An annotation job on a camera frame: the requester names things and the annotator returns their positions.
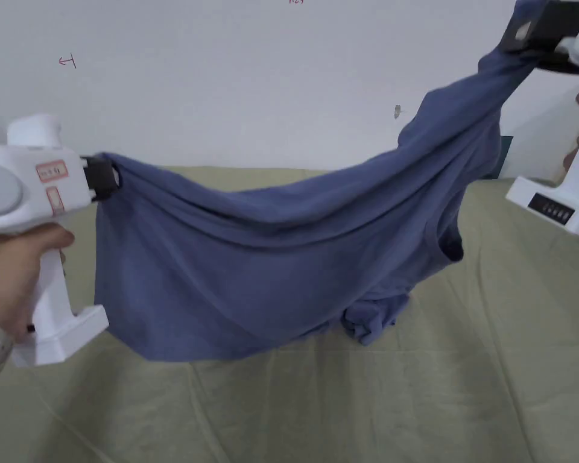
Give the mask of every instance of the white wall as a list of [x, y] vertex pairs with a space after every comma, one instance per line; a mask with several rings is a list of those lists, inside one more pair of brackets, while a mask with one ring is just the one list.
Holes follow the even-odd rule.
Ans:
[[[474, 72], [514, 0], [0, 0], [0, 141], [53, 112], [65, 145], [161, 164], [335, 169], [396, 146]], [[72, 63], [59, 58], [73, 53]], [[578, 80], [533, 75], [525, 127]], [[395, 104], [406, 111], [393, 118]]]

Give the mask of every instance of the finger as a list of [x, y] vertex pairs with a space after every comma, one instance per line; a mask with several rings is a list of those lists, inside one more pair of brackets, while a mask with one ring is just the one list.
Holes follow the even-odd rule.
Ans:
[[24, 233], [22, 238], [29, 240], [39, 254], [44, 254], [49, 250], [68, 248], [75, 241], [73, 233], [57, 224], [47, 224], [33, 228]]
[[568, 172], [568, 170], [571, 168], [572, 162], [575, 160], [575, 156], [577, 155], [577, 151], [578, 149], [574, 150], [564, 158], [562, 165], [564, 166], [564, 170], [566, 172]]

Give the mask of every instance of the blue t-shirt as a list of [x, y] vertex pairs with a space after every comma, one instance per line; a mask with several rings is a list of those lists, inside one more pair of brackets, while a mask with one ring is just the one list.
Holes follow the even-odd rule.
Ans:
[[[541, 1], [522, 1], [522, 20]], [[538, 56], [482, 58], [428, 93], [399, 147], [281, 187], [221, 192], [104, 154], [123, 187], [97, 214], [95, 302], [147, 359], [234, 359], [341, 322], [372, 342], [414, 285], [463, 257], [466, 186], [498, 161], [500, 109]]]

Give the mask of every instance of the mattress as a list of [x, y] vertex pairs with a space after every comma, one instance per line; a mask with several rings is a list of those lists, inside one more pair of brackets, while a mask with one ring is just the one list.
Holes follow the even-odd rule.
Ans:
[[[222, 189], [317, 175], [178, 171]], [[104, 333], [63, 364], [9, 365], [0, 461], [579, 462], [579, 238], [507, 203], [509, 186], [471, 185], [465, 259], [368, 347], [336, 329], [242, 361], [164, 364]], [[69, 223], [75, 308], [93, 297], [93, 218]]]

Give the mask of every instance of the red marking on wall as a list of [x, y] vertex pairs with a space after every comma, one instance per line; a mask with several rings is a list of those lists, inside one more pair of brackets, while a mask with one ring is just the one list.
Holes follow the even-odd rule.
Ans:
[[58, 60], [58, 62], [60, 64], [62, 64], [62, 66], [66, 66], [66, 63], [68, 61], [73, 62], [73, 67], [77, 69], [77, 66], [75, 65], [75, 60], [73, 59], [73, 53], [71, 54], [71, 58], [70, 59], [62, 59], [62, 56], [60, 56], [60, 59]]
[[52, 213], [54, 215], [64, 213], [64, 204], [62, 204], [62, 198], [60, 198], [60, 192], [58, 191], [58, 188], [55, 186], [50, 186], [45, 189], [45, 192], [48, 194], [49, 203], [52, 206]]
[[39, 175], [39, 179], [42, 183], [68, 177], [68, 170], [66, 169], [66, 164], [63, 160], [38, 164], [36, 166], [36, 173]]

